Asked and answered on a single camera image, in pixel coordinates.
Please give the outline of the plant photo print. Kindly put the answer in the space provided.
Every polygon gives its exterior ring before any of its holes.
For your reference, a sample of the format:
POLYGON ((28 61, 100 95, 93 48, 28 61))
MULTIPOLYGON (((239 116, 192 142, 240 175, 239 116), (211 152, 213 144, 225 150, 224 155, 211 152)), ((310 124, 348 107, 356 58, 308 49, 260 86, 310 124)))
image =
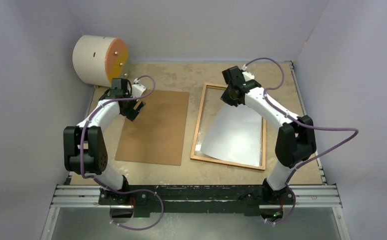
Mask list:
POLYGON ((199 151, 230 164, 262 167, 266 121, 246 105, 224 104, 205 134, 199 151))

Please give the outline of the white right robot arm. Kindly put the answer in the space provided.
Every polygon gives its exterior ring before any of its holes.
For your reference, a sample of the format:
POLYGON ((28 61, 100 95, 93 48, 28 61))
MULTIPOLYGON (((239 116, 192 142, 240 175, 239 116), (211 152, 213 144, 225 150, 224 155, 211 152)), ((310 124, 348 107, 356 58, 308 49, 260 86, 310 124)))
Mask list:
POLYGON ((277 130, 276 165, 263 181, 262 197, 275 203, 286 191, 295 167, 308 160, 317 150, 313 120, 283 107, 246 70, 237 66, 222 71, 227 85, 221 100, 229 106, 247 106, 277 130))

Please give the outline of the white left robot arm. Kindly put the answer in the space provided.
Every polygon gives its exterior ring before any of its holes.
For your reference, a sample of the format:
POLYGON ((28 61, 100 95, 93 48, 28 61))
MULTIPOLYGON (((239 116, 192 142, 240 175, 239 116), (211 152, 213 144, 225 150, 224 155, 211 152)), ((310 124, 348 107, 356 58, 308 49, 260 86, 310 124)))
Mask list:
POLYGON ((95 109, 75 126, 63 130, 64 167, 84 179, 93 179, 119 205, 131 197, 127 178, 108 164, 103 132, 118 116, 134 121, 146 105, 147 87, 136 78, 114 78, 110 89, 99 98, 95 109))

